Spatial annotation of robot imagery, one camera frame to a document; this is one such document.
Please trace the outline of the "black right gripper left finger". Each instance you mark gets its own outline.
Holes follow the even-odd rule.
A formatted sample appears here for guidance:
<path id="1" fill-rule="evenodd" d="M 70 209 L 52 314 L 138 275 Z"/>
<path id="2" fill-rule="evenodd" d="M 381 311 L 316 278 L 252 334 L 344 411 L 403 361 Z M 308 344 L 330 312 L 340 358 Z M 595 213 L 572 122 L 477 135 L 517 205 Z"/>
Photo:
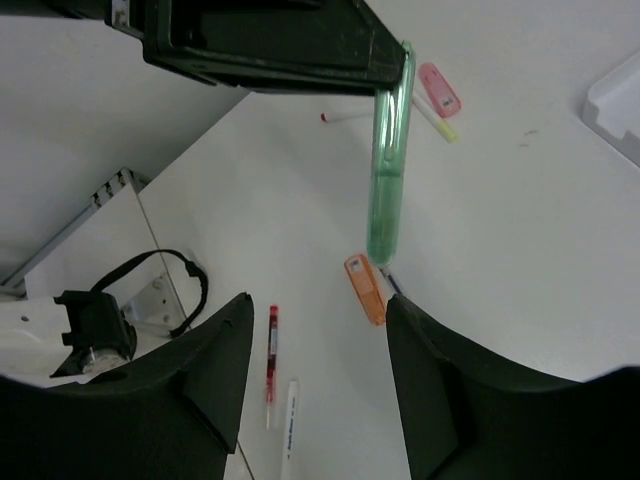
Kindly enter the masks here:
<path id="1" fill-rule="evenodd" d="M 191 331 L 85 384 L 2 378 L 2 478 L 223 478 L 253 331 L 253 299 L 240 293 Z"/>

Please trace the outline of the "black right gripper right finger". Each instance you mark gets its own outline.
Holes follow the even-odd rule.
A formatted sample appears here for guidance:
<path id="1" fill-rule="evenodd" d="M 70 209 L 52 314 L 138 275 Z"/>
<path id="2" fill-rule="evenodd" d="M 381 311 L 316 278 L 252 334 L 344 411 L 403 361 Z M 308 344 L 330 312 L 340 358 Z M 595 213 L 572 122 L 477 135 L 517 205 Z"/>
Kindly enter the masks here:
<path id="1" fill-rule="evenodd" d="M 509 360 L 408 298 L 386 312 L 414 479 L 635 479 L 639 370 L 586 382 Z"/>

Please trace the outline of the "green eraser case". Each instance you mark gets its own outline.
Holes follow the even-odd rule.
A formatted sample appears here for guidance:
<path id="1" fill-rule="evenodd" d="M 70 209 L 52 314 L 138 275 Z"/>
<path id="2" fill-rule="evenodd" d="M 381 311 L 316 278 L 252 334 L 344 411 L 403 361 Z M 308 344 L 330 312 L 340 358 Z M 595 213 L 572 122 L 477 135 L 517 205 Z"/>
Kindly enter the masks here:
<path id="1" fill-rule="evenodd" d="M 404 41 L 398 84 L 374 99 L 373 142 L 366 250 L 369 261 L 386 267 L 397 251 L 404 173 L 416 71 L 415 51 Z"/>

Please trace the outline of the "orange eraser case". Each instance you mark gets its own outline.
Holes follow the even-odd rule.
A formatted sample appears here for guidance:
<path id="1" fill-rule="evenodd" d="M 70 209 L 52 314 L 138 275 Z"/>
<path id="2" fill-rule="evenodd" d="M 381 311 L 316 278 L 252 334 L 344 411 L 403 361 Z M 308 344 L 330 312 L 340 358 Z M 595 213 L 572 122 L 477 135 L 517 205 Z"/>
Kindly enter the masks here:
<path id="1" fill-rule="evenodd" d="M 352 255 L 344 262 L 344 269 L 369 322 L 384 325 L 387 300 L 368 258 L 364 254 Z"/>

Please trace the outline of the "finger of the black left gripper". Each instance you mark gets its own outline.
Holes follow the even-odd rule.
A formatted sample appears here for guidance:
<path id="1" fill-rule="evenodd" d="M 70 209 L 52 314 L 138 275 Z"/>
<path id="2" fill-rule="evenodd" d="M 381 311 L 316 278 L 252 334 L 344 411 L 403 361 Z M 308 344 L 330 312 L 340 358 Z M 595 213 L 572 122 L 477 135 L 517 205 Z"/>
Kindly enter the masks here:
<path id="1" fill-rule="evenodd" d="M 197 82 L 264 93 L 372 96 L 407 53 L 364 1 L 52 1 L 140 41 L 144 61 Z"/>

